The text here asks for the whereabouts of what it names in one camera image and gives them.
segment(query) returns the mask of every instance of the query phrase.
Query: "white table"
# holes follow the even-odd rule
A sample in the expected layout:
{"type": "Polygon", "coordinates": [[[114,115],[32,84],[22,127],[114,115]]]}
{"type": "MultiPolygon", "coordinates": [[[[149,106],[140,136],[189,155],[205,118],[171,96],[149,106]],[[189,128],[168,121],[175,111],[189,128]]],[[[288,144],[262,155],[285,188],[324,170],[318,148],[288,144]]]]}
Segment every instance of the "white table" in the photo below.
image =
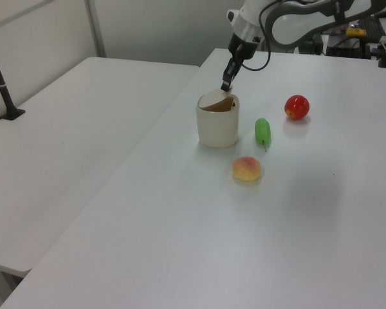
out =
{"type": "Polygon", "coordinates": [[[89,58],[0,121],[0,270],[36,265],[197,70],[89,58]]]}
{"type": "Polygon", "coordinates": [[[195,105],[228,59],[207,59],[3,309],[386,309],[386,69],[273,54],[234,82],[239,143],[210,149],[195,105]],[[283,110],[296,93],[305,121],[283,110]],[[240,156],[260,160],[260,183],[232,178],[240,156]]]}

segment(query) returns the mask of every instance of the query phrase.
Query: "cucumber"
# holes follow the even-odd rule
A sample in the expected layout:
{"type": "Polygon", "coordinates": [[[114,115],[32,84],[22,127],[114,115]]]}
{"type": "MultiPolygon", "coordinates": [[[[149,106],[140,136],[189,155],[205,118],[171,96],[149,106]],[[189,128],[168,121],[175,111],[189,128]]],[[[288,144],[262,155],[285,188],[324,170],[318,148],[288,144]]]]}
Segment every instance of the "cucumber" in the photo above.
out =
{"type": "Polygon", "coordinates": [[[266,146],[269,146],[271,142],[270,125],[266,119],[260,118],[256,120],[255,138],[256,142],[263,145],[264,149],[266,150],[266,146]]]}

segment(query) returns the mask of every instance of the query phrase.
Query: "yellow object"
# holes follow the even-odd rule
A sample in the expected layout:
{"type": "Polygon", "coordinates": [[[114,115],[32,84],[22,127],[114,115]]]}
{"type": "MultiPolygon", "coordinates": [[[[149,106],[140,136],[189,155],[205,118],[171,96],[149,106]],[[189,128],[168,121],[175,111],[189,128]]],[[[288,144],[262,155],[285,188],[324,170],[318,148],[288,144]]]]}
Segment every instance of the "yellow object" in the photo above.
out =
{"type": "Polygon", "coordinates": [[[346,29],[346,36],[347,37],[366,37],[366,30],[359,29],[359,28],[348,28],[346,29]]]}
{"type": "Polygon", "coordinates": [[[244,182],[253,182],[259,179],[262,168],[255,158],[244,156],[234,160],[232,166],[233,176],[244,182]]]}

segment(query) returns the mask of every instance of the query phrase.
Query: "white cup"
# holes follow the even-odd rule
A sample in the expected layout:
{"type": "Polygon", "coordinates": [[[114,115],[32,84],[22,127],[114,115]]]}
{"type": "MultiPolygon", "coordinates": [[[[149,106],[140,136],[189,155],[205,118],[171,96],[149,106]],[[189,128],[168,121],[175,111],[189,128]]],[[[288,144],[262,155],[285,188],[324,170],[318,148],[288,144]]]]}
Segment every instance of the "white cup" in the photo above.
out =
{"type": "Polygon", "coordinates": [[[203,95],[196,106],[200,142],[213,148],[233,146],[237,142],[239,132],[239,110],[239,98],[231,93],[217,89],[203,95]],[[211,111],[212,106],[219,103],[221,98],[230,100],[231,109],[211,111]]]}

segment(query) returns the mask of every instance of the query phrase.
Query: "toy fruit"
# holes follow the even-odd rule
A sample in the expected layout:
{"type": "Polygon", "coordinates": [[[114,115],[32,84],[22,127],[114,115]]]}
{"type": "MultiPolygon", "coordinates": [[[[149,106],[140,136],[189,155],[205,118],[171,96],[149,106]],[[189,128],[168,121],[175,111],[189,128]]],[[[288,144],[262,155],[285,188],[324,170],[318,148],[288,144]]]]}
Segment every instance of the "toy fruit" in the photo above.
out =
{"type": "Polygon", "coordinates": [[[287,116],[293,120],[299,120],[309,113],[310,104],[302,95],[294,95],[284,105],[287,116]]]}
{"type": "Polygon", "coordinates": [[[266,119],[260,118],[256,120],[255,138],[256,142],[263,145],[264,150],[266,150],[266,146],[271,142],[270,125],[266,119]]]}
{"type": "Polygon", "coordinates": [[[253,182],[260,177],[262,168],[255,158],[244,156],[234,160],[233,175],[244,182],[253,182]]]}

